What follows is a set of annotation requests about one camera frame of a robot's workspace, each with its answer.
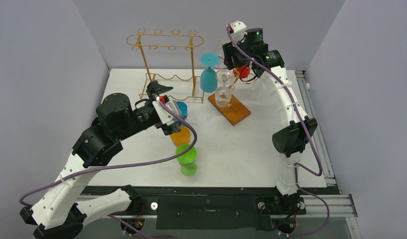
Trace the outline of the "red plastic goblet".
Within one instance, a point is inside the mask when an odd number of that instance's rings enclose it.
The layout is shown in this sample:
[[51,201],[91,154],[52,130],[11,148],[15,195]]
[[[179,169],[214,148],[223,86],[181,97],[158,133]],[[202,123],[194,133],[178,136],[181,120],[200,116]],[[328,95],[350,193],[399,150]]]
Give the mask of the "red plastic goblet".
[[250,74],[250,68],[248,64],[233,69],[234,76],[238,79],[246,79]]

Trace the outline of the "clear wine glass front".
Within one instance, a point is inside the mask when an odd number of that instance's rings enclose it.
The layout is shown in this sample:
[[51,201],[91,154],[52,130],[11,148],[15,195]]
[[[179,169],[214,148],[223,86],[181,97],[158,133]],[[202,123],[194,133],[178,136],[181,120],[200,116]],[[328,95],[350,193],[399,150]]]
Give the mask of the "clear wine glass front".
[[234,81],[234,74],[228,69],[219,70],[216,72],[216,79],[221,84],[215,92],[216,105],[220,108],[228,107],[232,97],[228,86]]

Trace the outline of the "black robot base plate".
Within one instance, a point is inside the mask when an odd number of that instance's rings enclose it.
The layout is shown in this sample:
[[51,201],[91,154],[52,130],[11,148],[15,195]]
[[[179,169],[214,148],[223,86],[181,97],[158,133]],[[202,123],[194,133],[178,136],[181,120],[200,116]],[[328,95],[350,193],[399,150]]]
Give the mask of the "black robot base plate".
[[276,188],[137,187],[139,197],[117,216],[156,219],[158,230],[269,229],[270,220],[289,223],[306,214],[300,193]]

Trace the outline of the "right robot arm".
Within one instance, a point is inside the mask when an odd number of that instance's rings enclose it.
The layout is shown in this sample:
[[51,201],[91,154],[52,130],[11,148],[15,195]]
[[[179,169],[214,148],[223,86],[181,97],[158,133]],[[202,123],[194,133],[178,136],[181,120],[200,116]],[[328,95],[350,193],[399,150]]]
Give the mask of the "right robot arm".
[[312,141],[318,123],[297,100],[284,60],[278,50],[269,50],[262,28],[247,29],[238,21],[227,25],[226,32],[230,42],[222,47],[224,65],[229,70],[247,65],[268,89],[280,115],[281,129],[273,134],[272,142],[280,154],[276,188],[281,194],[273,199],[273,206],[278,212],[285,213],[293,206],[290,195],[301,189],[299,169],[318,177],[323,174],[319,154]]

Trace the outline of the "teal plastic goblet front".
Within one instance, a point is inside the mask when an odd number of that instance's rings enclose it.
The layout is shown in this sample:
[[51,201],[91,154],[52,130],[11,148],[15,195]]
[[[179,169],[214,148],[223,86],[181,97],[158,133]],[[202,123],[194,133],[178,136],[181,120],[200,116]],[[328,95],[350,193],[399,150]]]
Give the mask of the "teal plastic goblet front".
[[207,52],[201,56],[200,62],[206,66],[200,76],[200,88],[203,92],[212,93],[216,91],[218,81],[213,67],[219,63],[219,60],[220,58],[214,52]]

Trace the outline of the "clear glass tumbler goblet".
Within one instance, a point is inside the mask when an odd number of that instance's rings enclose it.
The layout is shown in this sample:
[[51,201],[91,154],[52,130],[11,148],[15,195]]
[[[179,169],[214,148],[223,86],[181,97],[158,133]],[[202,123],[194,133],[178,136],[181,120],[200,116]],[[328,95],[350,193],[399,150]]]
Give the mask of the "clear glass tumbler goblet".
[[230,40],[227,39],[220,39],[217,42],[217,45],[214,49],[214,53],[218,56],[219,62],[217,65],[215,65],[216,69],[227,69],[226,65],[224,64],[224,51],[223,51],[223,45],[230,43]]

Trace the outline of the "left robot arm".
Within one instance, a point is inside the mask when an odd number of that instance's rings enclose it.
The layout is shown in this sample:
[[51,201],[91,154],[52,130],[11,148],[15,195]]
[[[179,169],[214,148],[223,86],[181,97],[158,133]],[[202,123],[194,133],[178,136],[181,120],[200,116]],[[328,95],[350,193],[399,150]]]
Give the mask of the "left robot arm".
[[152,81],[146,88],[147,98],[135,104],[123,93],[104,98],[96,109],[97,117],[74,144],[53,186],[36,204],[20,212],[25,223],[36,226],[35,238],[73,239],[86,225],[104,216],[123,211],[135,214],[141,209],[141,196],[131,185],[89,201],[79,202],[78,197],[98,169],[107,167],[122,151],[124,139],[152,126],[165,135],[180,130],[180,123],[172,116],[180,109],[168,98],[170,90]]

